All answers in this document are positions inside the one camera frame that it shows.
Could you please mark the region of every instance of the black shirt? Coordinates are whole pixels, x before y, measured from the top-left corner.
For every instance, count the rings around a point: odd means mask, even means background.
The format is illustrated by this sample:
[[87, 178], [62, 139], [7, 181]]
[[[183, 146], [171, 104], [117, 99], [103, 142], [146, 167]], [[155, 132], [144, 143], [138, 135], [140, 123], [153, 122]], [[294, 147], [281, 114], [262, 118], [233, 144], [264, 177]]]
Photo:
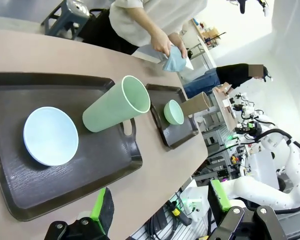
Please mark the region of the black shirt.
[[233, 89], [252, 79], [252, 76], [249, 76], [249, 64], [246, 63], [217, 67], [216, 74], [221, 84], [227, 82]]

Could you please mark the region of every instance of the green bowl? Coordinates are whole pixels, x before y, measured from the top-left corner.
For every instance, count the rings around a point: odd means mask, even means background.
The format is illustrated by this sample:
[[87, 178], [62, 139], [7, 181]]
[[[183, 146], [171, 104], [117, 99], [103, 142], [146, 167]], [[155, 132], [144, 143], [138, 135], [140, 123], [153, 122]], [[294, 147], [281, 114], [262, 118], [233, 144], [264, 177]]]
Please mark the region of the green bowl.
[[165, 119], [173, 125], [181, 125], [185, 121], [184, 113], [180, 105], [175, 100], [170, 100], [164, 106], [164, 116]]

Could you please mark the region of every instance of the tan cup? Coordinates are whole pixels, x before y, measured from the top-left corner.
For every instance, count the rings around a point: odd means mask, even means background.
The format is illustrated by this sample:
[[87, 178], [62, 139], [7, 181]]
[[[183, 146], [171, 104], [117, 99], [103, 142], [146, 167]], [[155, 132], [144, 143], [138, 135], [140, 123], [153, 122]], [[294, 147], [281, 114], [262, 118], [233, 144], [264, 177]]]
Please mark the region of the tan cup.
[[183, 111], [183, 115], [189, 116], [191, 114], [195, 114], [210, 108], [211, 103], [207, 94], [201, 92], [193, 98], [190, 98], [189, 100], [181, 103], [180, 107]]

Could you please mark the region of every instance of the white bowl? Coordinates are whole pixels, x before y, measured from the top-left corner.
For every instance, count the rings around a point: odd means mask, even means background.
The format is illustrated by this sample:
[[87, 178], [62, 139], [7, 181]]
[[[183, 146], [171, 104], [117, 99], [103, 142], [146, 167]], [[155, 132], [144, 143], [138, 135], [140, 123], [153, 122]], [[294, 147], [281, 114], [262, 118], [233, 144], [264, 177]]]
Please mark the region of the white bowl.
[[51, 106], [38, 108], [29, 115], [23, 140], [30, 155], [46, 166], [69, 162], [79, 145], [74, 122], [63, 111]]

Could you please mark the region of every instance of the light blue bowl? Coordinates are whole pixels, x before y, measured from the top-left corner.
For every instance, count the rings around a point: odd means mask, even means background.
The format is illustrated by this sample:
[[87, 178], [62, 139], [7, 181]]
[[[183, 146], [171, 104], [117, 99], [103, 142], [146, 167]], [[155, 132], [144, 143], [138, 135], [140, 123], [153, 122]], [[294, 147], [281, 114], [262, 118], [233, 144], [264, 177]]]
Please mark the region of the light blue bowl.
[[69, 162], [79, 145], [74, 122], [63, 111], [51, 106], [38, 108], [29, 115], [23, 140], [30, 155], [46, 166]]
[[163, 110], [165, 119], [173, 125], [181, 125], [185, 121], [184, 113], [182, 109], [175, 100], [170, 100]]

